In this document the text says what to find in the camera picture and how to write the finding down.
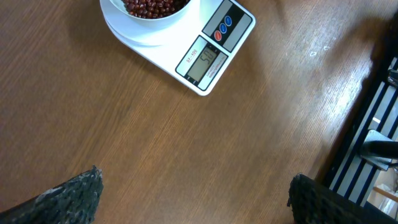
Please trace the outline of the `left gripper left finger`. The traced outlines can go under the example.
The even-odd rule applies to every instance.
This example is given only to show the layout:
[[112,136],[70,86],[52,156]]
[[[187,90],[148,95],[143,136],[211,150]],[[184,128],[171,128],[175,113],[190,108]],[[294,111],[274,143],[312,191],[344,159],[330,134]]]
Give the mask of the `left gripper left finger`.
[[9,210],[1,223],[93,223],[102,194],[96,166]]

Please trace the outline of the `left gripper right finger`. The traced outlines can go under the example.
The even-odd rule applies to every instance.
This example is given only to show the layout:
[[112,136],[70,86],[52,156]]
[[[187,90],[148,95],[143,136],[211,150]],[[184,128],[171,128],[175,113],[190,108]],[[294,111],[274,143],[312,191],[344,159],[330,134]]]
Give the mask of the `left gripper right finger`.
[[394,224],[390,216],[363,208],[303,174],[290,183],[287,206],[295,223]]

